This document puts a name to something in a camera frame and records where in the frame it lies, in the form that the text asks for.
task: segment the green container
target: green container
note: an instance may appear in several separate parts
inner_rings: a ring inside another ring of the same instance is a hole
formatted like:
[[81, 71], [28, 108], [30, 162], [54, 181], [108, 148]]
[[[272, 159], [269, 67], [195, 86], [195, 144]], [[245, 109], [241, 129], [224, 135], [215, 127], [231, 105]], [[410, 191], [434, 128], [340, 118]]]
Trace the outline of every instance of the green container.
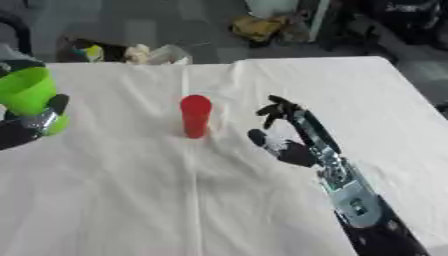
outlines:
[[[48, 69], [27, 68], [0, 79], [0, 104], [18, 116], [34, 116], [42, 113], [47, 102], [56, 96], [56, 88]], [[63, 115], [53, 123], [45, 135], [62, 131], [68, 124]]]

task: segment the gray floor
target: gray floor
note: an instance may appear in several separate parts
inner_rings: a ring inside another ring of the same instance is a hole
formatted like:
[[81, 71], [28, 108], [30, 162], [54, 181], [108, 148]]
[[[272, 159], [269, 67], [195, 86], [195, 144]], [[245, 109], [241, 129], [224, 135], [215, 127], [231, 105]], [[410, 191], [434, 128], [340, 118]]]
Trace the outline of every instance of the gray floor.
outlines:
[[[147, 44], [152, 48], [176, 44], [189, 51], [197, 64], [231, 63], [247, 58], [346, 56], [316, 45], [277, 46], [251, 50], [227, 31], [229, 21], [246, 11], [243, 0], [1, 0], [0, 8], [22, 16], [31, 25], [36, 56], [54, 61], [57, 39], [78, 36], [108, 43]], [[0, 41], [11, 31], [0, 27]], [[448, 53], [404, 45], [386, 35], [384, 44], [402, 59], [399, 70], [431, 102], [448, 99]]]

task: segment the white tablecloth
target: white tablecloth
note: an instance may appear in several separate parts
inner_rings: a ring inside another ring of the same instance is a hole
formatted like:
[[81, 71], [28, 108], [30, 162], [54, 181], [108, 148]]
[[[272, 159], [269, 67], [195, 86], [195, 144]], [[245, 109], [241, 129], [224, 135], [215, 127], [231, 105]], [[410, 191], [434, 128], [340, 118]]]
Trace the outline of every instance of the white tablecloth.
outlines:
[[[269, 94], [310, 108], [420, 241], [447, 255], [448, 121], [385, 60], [49, 67], [71, 96], [71, 125], [0, 152], [0, 255], [355, 255], [315, 170], [247, 139]], [[188, 94], [214, 104], [204, 139], [182, 135]], [[282, 122], [272, 133], [294, 136]]]

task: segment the robotic hand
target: robotic hand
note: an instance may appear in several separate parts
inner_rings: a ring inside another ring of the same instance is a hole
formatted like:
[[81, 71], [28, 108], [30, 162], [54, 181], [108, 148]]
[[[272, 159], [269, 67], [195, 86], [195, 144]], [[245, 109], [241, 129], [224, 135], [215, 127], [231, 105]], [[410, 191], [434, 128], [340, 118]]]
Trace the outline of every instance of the robotic hand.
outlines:
[[429, 255], [361, 172], [341, 156], [337, 143], [309, 110], [277, 96], [269, 96], [269, 99], [274, 104], [257, 112], [259, 116], [267, 116], [264, 128], [269, 129], [277, 119], [286, 120], [298, 132], [304, 145], [291, 140], [276, 140], [258, 129], [249, 131], [249, 138], [282, 162], [320, 167], [317, 172], [319, 181], [358, 255]]
[[56, 94], [45, 65], [0, 45], [0, 151], [62, 131], [69, 96]]

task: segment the plastic cup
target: plastic cup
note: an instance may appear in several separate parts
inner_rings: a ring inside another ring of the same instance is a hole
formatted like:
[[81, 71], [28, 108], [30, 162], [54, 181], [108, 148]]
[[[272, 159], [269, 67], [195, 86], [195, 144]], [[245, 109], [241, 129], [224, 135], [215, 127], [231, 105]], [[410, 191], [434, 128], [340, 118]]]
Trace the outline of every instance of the plastic cup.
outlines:
[[[46, 68], [23, 69], [0, 79], [0, 104], [18, 116], [42, 113], [55, 95], [56, 88]], [[59, 117], [45, 135], [62, 131], [68, 122], [66, 115]]]
[[187, 137], [197, 139], [204, 136], [212, 110], [210, 100], [201, 95], [190, 95], [182, 99], [180, 108]]

